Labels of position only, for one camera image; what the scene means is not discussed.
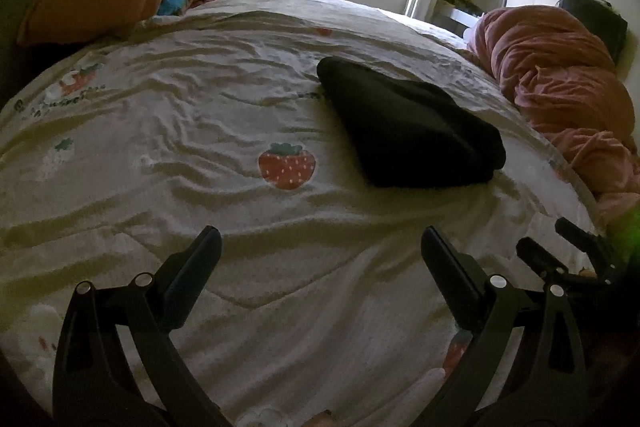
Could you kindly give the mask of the right hand thumb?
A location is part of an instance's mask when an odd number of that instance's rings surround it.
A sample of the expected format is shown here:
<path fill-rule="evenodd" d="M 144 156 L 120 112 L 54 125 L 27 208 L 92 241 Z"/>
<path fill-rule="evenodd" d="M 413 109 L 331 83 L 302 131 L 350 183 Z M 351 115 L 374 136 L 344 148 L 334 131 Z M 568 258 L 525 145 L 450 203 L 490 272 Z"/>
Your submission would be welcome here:
<path fill-rule="evenodd" d="M 338 427 L 338 421 L 331 411 L 325 410 L 309 418 L 302 427 Z"/>

